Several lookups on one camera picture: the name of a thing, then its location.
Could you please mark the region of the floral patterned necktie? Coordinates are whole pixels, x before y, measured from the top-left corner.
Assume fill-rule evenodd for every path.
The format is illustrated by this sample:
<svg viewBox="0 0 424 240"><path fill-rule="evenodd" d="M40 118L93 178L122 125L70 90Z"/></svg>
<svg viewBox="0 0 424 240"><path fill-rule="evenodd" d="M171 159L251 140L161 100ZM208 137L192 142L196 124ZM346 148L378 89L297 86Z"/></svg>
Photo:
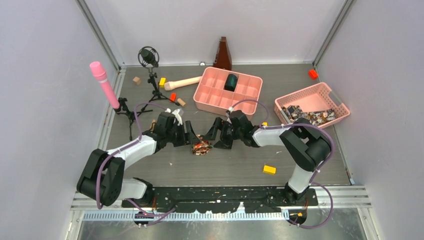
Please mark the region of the floral patterned necktie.
<svg viewBox="0 0 424 240"><path fill-rule="evenodd" d="M198 134L197 137L200 139L200 143L192 145L192 153L196 156L204 156L213 148L213 146L209 141L203 140L202 135Z"/></svg>

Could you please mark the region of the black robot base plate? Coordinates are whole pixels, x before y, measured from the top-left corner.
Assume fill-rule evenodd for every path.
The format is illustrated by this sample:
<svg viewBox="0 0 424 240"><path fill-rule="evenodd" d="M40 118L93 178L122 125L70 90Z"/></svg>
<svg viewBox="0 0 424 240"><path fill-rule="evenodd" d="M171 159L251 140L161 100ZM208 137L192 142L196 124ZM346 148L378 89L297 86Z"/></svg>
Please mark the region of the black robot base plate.
<svg viewBox="0 0 424 240"><path fill-rule="evenodd" d="M149 187L141 199L123 200L122 207L153 208L159 214L273 214L290 207L289 219L302 224L308 207L318 205L316 191L292 193L277 186Z"/></svg>

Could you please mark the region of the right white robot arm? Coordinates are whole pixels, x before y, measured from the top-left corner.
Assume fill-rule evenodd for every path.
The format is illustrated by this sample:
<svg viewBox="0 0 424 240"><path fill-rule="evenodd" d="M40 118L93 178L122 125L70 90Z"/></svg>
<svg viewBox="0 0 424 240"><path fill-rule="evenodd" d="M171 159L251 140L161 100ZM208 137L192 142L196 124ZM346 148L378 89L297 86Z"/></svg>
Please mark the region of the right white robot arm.
<svg viewBox="0 0 424 240"><path fill-rule="evenodd" d="M335 148L332 137L305 118L292 124L260 126L254 125L241 110L228 112L227 116L226 120L217 117L202 139L219 138L213 145L219 149L231 149L234 140L253 148L285 147L296 166L282 193L288 203L299 205L319 169L331 158Z"/></svg>

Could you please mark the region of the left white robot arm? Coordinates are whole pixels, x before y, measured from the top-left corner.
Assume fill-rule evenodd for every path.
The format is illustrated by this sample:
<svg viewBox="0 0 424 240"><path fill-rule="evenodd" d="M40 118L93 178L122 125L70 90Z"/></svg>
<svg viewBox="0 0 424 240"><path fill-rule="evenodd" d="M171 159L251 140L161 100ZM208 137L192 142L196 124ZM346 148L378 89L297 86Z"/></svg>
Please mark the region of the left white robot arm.
<svg viewBox="0 0 424 240"><path fill-rule="evenodd" d="M148 183L138 178L125 179L124 172L141 159L154 155L168 143L174 147L200 143L189 120L177 112L161 112L151 129L114 149L93 150L76 185L76 191L95 200L97 207L116 200L134 199L141 207L153 202Z"/></svg>

